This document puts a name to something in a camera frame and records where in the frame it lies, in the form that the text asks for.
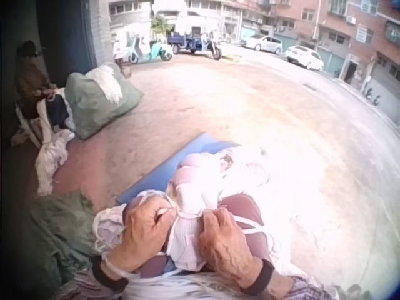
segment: black wristband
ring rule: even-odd
[[[271,277],[273,275],[275,268],[273,264],[271,264],[266,259],[262,260],[262,269],[257,277],[256,281],[252,284],[252,286],[247,289],[242,289],[242,292],[247,295],[257,296],[261,294],[267,288],[269,282],[271,281]]]
[[[129,280],[127,280],[126,278],[112,280],[101,269],[101,261],[101,256],[93,256],[92,258],[92,271],[94,278],[96,278],[96,280],[99,281],[100,284],[102,284],[106,288],[112,289],[116,293],[124,291],[125,287],[129,283]]]

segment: person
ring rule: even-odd
[[[32,41],[24,42],[17,49],[16,89],[21,99],[18,105],[26,119],[37,118],[36,104],[46,99],[46,110],[51,126],[66,129],[65,120],[69,114],[61,95],[56,94],[57,86],[39,70],[36,58],[39,52]]]
[[[241,197],[236,195],[235,199],[243,200]],[[155,216],[160,209],[166,212],[157,220]],[[133,273],[154,258],[163,248],[176,216],[177,212],[159,196],[130,209],[125,216],[122,243],[109,253],[106,261],[94,257],[91,267],[76,274],[52,299],[117,299],[128,280],[115,270]],[[268,259],[255,256],[226,207],[205,210],[203,221],[204,231],[199,238],[202,254],[209,266],[232,287],[263,298],[270,295],[276,299],[332,299],[325,290],[301,277],[282,276]]]

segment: teal scooter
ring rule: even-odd
[[[133,46],[129,48],[129,61],[137,64],[139,61],[150,61],[160,57],[162,61],[170,61],[173,58],[173,51],[168,44],[160,42],[146,42],[144,37],[136,36]]]

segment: white car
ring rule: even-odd
[[[271,36],[264,36],[262,34],[255,34],[247,41],[241,40],[240,45],[245,48],[251,48],[256,51],[265,50],[275,54],[282,53],[282,41]]]
[[[319,54],[312,49],[303,46],[293,46],[287,48],[283,55],[290,63],[298,63],[308,70],[323,70],[323,60],[321,59]]]

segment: brick building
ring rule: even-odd
[[[303,44],[325,71],[372,96],[400,122],[400,11],[390,0],[270,0],[268,24],[284,48]]]

